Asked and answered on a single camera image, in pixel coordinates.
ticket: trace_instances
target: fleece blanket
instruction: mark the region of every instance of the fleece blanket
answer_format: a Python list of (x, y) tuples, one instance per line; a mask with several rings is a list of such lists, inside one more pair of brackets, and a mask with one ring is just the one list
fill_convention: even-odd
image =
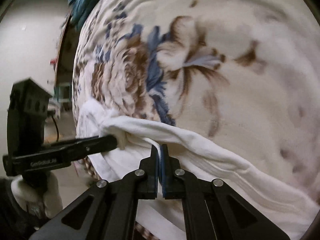
[(110, 118), (193, 131), (319, 201), (319, 36), (303, 0), (100, 0), (76, 53), (75, 122), (94, 98)]

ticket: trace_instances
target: white glove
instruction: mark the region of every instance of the white glove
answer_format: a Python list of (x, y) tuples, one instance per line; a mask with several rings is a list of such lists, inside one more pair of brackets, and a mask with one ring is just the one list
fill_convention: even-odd
[(48, 190), (40, 196), (20, 175), (11, 182), (12, 194), (24, 211), (38, 217), (39, 213), (44, 211), (47, 218), (53, 218), (62, 210), (62, 200), (59, 195), (58, 180), (52, 172), (47, 178), (47, 183)]

